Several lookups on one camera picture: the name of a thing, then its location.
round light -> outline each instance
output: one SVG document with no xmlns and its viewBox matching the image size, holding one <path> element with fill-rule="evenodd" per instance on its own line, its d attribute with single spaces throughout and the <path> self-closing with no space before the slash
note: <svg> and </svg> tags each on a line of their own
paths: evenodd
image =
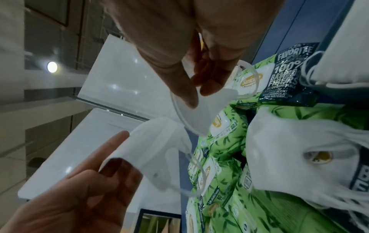
<svg viewBox="0 0 369 233">
<path fill-rule="evenodd" d="M 58 70 L 58 65 L 55 62 L 51 61 L 47 64 L 47 70 L 50 73 L 55 73 Z"/>
</svg>

blue panel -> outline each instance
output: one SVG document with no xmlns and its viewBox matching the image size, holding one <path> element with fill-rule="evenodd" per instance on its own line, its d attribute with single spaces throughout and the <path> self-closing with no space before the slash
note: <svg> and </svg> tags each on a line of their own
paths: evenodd
<svg viewBox="0 0 369 233">
<path fill-rule="evenodd" d="M 292 25 L 304 0 L 287 0 L 275 18 L 256 54 L 253 64 L 256 64 L 277 53 L 288 29 Z"/>
<path fill-rule="evenodd" d="M 190 131 L 187 131 L 187 133 L 192 143 L 192 152 L 194 152 L 197 146 L 199 137 Z M 193 185 L 191 181 L 189 180 L 188 171 L 187 171 L 189 161 L 182 152 L 180 152 L 179 157 L 180 157 L 180 162 L 179 162 L 180 164 L 180 187 L 182 189 L 191 190 L 193 188 Z M 186 214 L 185 214 L 187 202 L 188 202 L 188 197 L 181 195 L 181 214 L 182 214 L 182 232 L 183 233 L 187 232 Z"/>
<path fill-rule="evenodd" d="M 306 0 L 277 52 L 321 42 L 348 0 Z"/>
</svg>

person's left hand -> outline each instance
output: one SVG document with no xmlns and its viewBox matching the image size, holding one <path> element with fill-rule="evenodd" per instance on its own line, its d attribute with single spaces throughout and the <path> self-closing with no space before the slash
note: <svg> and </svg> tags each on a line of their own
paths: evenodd
<svg viewBox="0 0 369 233">
<path fill-rule="evenodd" d="M 0 232 L 120 232 L 142 174 L 124 160 L 98 170 L 128 137 L 127 131 L 112 137 L 68 177 L 19 208 Z"/>
</svg>

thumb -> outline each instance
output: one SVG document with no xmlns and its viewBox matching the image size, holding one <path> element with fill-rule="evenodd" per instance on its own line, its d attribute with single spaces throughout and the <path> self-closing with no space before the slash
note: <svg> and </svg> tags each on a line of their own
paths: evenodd
<svg viewBox="0 0 369 233">
<path fill-rule="evenodd" d="M 89 197 L 112 192 L 118 185 L 119 181 L 114 178 L 94 170 L 85 170 L 55 186 L 54 193 L 64 201 L 66 208 L 73 208 Z"/>
<path fill-rule="evenodd" d="M 179 96 L 190 108 L 197 107 L 199 99 L 196 87 L 185 72 L 181 61 L 176 64 L 163 65 L 140 52 L 140 50 L 138 51 L 173 94 Z"/>
</svg>

stack of wipes packages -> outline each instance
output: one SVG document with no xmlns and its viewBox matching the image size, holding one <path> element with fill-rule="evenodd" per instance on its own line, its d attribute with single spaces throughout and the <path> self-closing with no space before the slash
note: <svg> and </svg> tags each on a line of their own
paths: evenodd
<svg viewBox="0 0 369 233">
<path fill-rule="evenodd" d="M 298 197 L 253 188 L 246 165 L 226 208 L 243 233 L 343 233 Z"/>
<path fill-rule="evenodd" d="M 214 119 L 206 137 L 211 156 L 231 156 L 245 145 L 248 123 L 231 106 L 224 108 Z"/>
<path fill-rule="evenodd" d="M 195 149 L 195 152 L 193 153 L 193 156 L 201 163 L 201 166 L 202 166 L 204 165 L 206 159 L 208 158 L 208 155 L 209 155 L 209 148 L 206 143 L 206 139 L 199 137 L 199 141 Z M 196 181 L 200 173 L 200 169 L 195 165 L 195 163 L 190 162 L 187 170 L 188 170 L 188 175 L 189 175 L 189 179 L 191 183 L 193 185 L 196 185 Z"/>
<path fill-rule="evenodd" d="M 292 106 L 267 106 L 269 111 L 281 118 L 296 119 L 296 120 L 317 120 L 328 119 L 341 122 L 354 129 L 367 130 L 369 128 L 369 111 L 345 109 L 345 108 L 312 108 L 312 107 L 292 107 Z M 347 186 L 353 191 L 368 192 L 369 191 L 369 150 L 365 147 L 361 147 L 360 156 L 356 159 L 347 161 L 347 164 L 352 163 L 354 167 L 345 172 L 341 172 L 342 169 L 337 169 L 339 174 L 347 180 Z M 320 165 L 322 168 L 327 167 L 327 171 L 333 175 L 335 170 L 329 170 L 329 165 L 334 162 L 335 158 L 339 158 L 342 155 L 338 152 L 320 151 L 311 152 L 309 154 L 309 160 Z M 352 217 L 347 211 L 337 210 L 333 208 L 319 207 L 319 210 L 326 216 L 332 219 L 335 223 L 339 224 L 350 232 L 363 232 L 360 227 L 357 226 L 352 220 Z M 362 214 L 357 214 L 359 220 L 364 226 L 369 226 L 369 220 Z"/>
<path fill-rule="evenodd" d="M 190 197 L 186 208 L 186 226 L 187 233 L 204 233 L 206 232 L 205 219 L 200 210 L 199 200 L 195 197 Z"/>
<path fill-rule="evenodd" d="M 210 233 L 241 233 L 241 230 L 232 217 L 224 208 L 218 208 L 213 212 L 209 222 Z"/>
<path fill-rule="evenodd" d="M 210 217 L 216 209 L 229 200 L 242 170 L 233 158 L 213 157 L 206 160 L 203 169 L 206 180 L 199 176 L 196 187 L 200 190 L 205 185 L 205 190 L 199 197 L 199 203 L 203 215 Z"/>
<path fill-rule="evenodd" d="M 297 44 L 254 65 L 259 73 L 257 93 L 249 99 L 234 101 L 232 105 L 242 109 L 256 108 L 259 103 L 287 102 L 308 106 L 316 101 L 312 90 L 299 84 L 302 62 L 312 55 L 318 43 Z M 249 70 L 239 73 L 233 89 L 239 95 L 250 94 L 255 88 L 255 79 Z"/>
</svg>

